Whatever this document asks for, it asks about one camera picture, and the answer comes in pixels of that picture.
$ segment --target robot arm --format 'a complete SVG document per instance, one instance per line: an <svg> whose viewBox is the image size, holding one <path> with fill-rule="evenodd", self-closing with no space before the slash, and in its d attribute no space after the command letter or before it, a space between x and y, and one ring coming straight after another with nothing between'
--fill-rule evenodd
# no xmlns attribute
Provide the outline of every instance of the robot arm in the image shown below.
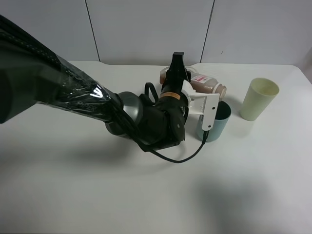
<svg viewBox="0 0 312 234"><path fill-rule="evenodd" d="M183 54L173 54L159 99L151 83L139 97L131 92L115 94L0 16L0 123L42 103L101 120L111 134L131 138L142 150L180 163L155 150L185 139L189 101L182 87L190 74Z"/></svg>

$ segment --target bottle label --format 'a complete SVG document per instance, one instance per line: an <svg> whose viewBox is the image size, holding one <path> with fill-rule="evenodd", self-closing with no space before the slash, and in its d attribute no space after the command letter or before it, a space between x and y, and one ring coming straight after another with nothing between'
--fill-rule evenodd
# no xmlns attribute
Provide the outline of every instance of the bottle label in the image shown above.
<svg viewBox="0 0 312 234"><path fill-rule="evenodd" d="M204 75L198 75L198 76L191 78L191 80L199 82L199 83L206 83L210 79L211 79L211 77L207 77Z"/></svg>

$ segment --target plastic cup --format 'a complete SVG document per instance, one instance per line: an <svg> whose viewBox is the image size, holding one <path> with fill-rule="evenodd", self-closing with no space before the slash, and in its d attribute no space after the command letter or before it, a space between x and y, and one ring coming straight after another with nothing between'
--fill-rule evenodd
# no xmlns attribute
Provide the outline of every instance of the plastic cup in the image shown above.
<svg viewBox="0 0 312 234"><path fill-rule="evenodd" d="M240 115L248 121L256 120L278 94L277 84L266 78L255 78L249 85Z"/></svg>
<svg viewBox="0 0 312 234"><path fill-rule="evenodd" d="M217 140L221 136L221 133L225 125L227 124L230 116L231 116L230 106L226 102L220 101L218 104L218 108L216 110L213 128L209 131L206 142L212 142L214 140ZM204 134L204 130L202 130L203 125L202 120L203 118L201 116L198 120L196 127L196 132L200 139L203 139Z"/></svg>

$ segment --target white wall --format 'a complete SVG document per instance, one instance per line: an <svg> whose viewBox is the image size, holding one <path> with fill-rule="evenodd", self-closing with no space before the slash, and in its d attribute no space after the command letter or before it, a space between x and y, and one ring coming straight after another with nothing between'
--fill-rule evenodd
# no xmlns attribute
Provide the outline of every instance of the white wall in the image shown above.
<svg viewBox="0 0 312 234"><path fill-rule="evenodd" d="M200 62L213 0L87 0L100 60L107 64Z"/></svg>
<svg viewBox="0 0 312 234"><path fill-rule="evenodd" d="M311 48L312 0L216 0L202 62L300 66Z"/></svg>
<svg viewBox="0 0 312 234"><path fill-rule="evenodd" d="M98 60L84 0L0 0L0 14L67 60Z"/></svg>

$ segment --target teal cup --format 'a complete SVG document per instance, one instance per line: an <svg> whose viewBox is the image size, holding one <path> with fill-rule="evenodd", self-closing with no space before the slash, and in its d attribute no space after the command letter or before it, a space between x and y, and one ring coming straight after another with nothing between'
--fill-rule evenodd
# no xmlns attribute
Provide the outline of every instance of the teal cup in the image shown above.
<svg viewBox="0 0 312 234"><path fill-rule="evenodd" d="M217 140L221 136L221 133L226 123L228 122L230 116L231 116L230 106L224 101L220 101L218 104L218 108L216 110L214 126L209 131L206 142L212 142L214 140ZM203 134L204 134L204 131L202 130L202 125L203 125L202 119L203 119L202 116L199 117L197 127L196 127L196 133L201 140L203 139Z"/></svg>

